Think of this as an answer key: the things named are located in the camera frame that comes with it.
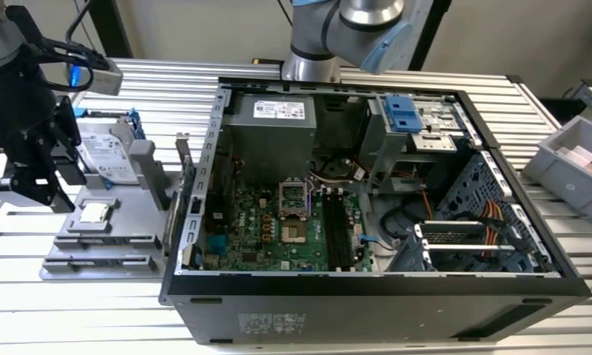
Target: ram slot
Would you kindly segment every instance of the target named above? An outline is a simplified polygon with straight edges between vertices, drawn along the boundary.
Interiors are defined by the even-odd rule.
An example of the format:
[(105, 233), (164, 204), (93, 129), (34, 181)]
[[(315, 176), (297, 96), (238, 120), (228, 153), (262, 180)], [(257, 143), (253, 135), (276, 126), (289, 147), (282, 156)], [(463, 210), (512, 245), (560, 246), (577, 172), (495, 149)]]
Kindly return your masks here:
[(341, 195), (324, 194), (323, 196), (324, 237), (327, 238), (328, 269), (340, 268), (348, 271), (351, 262), (351, 243), (347, 233), (347, 213)]

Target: blue connector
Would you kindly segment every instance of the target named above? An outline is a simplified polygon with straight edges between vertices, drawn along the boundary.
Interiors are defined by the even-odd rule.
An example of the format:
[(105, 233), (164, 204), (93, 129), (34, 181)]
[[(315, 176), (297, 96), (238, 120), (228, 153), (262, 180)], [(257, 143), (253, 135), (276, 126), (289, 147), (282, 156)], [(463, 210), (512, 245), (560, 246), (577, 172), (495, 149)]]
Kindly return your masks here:
[(421, 132), (421, 118), (416, 114), (415, 104), (408, 96), (387, 95), (384, 110), (391, 122), (391, 129), (395, 132)]
[(377, 237), (369, 237), (365, 234), (360, 234), (359, 235), (359, 239), (360, 240), (365, 240), (367, 242), (379, 242), (379, 238)]
[(216, 254), (220, 257), (225, 256), (225, 235), (224, 234), (213, 234), (208, 236), (208, 250), (210, 254)]

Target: motherboard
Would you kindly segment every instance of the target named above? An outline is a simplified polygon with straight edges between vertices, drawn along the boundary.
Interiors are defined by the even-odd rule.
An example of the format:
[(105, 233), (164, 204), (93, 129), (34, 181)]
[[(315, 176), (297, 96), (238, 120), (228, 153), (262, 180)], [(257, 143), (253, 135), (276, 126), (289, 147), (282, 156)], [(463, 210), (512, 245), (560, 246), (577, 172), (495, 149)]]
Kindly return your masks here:
[(371, 271), (357, 196), (284, 183), (234, 190), (232, 224), (208, 237), (204, 268), (220, 271)]

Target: green circuit board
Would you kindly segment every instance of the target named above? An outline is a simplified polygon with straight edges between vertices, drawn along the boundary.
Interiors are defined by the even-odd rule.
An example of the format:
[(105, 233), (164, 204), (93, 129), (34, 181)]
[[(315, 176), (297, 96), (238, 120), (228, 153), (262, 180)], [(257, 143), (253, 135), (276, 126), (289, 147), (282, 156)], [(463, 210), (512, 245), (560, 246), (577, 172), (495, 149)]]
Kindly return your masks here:
[[(222, 271), (329, 271), (327, 240), (324, 238), (323, 194), (312, 193), (311, 212), (307, 221), (278, 218), (278, 190), (246, 189), (236, 190), (233, 204), (233, 221), (226, 236), (225, 255), (218, 258), (218, 270)], [(288, 200), (297, 201), (297, 196)], [(355, 227), (363, 230), (357, 197), (344, 198), (347, 209), (347, 238), (352, 251), (359, 247), (355, 238)], [(305, 238), (293, 239), (299, 243), (284, 243), (284, 234), (300, 237), (299, 231), (305, 232)], [(371, 259), (367, 246), (361, 246), (364, 257), (356, 261), (356, 271), (371, 271)]]

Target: white object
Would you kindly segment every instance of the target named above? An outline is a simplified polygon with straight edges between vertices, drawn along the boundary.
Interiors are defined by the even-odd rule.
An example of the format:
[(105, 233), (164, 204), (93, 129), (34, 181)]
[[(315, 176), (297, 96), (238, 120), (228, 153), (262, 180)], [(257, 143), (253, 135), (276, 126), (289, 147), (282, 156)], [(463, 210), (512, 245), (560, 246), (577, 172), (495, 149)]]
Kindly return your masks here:
[(567, 148), (561, 147), (559, 149), (559, 152), (563, 152), (565, 158), (572, 163), (581, 166), (584, 169), (587, 169), (587, 167), (592, 163), (592, 153), (588, 152), (588, 150), (584, 149), (581, 146), (576, 146), (572, 150), (568, 150)]
[(257, 101), (254, 103), (253, 117), (304, 120), (305, 103), (290, 101)]

